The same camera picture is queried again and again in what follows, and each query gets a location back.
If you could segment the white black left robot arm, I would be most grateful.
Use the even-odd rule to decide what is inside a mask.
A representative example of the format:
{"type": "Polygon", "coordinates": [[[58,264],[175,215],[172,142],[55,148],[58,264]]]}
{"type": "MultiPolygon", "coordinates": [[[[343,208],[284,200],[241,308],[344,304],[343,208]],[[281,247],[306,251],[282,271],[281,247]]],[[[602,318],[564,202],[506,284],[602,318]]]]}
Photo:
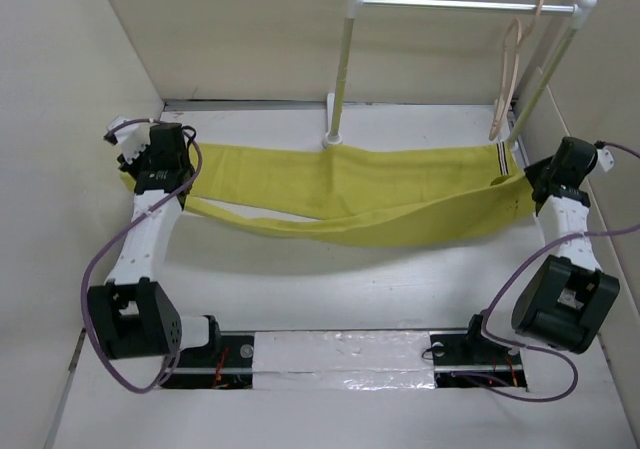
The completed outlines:
{"type": "Polygon", "coordinates": [[[134,183],[132,228],[125,230],[113,269],[87,291],[99,347],[109,360],[170,356],[186,351],[201,365],[222,356],[211,315],[178,313],[159,282],[173,228],[201,168],[192,162],[195,131],[154,119],[112,121],[105,140],[120,150],[120,171],[134,183]]]}

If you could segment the yellow trousers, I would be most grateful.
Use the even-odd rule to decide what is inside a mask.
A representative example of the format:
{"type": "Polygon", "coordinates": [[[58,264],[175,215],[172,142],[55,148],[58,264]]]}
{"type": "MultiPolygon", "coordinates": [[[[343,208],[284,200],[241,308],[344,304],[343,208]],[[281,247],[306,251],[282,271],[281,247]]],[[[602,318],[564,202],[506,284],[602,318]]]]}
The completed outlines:
{"type": "Polygon", "coordinates": [[[421,246],[487,236],[535,211],[502,144],[392,152],[204,144],[201,152],[187,211],[270,237],[421,246]]]}

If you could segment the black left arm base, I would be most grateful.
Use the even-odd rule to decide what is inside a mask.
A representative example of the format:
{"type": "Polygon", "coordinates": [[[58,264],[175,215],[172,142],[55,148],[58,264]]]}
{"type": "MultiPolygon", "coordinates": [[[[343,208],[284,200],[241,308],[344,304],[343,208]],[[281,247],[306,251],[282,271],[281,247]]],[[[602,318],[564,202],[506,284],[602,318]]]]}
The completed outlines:
{"type": "Polygon", "coordinates": [[[177,368],[160,387],[173,390],[244,390],[253,387],[253,332],[223,332],[216,349],[181,352],[177,368]]]}

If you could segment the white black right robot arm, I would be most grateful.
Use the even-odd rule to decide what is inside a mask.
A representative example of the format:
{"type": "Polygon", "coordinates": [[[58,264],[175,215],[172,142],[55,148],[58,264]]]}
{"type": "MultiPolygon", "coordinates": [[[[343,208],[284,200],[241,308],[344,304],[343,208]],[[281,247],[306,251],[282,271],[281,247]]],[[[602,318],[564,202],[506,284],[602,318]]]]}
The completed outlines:
{"type": "Polygon", "coordinates": [[[598,146],[565,137],[554,155],[525,169],[545,260],[516,301],[511,327],[575,354],[591,345],[620,291],[618,279],[602,271],[586,237],[591,202],[580,186],[601,155],[608,158],[606,167],[613,165],[598,146]]]}

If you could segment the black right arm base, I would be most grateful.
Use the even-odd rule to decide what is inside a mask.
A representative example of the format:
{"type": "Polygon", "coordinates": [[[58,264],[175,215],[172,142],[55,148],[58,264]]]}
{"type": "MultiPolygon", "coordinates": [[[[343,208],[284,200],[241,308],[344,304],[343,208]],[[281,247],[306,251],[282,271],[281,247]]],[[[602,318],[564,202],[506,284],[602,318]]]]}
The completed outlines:
{"type": "Polygon", "coordinates": [[[480,337],[474,341],[463,332],[432,332],[421,357],[434,368],[435,385],[471,388],[474,382],[495,388],[526,389],[522,359],[480,337]]]}

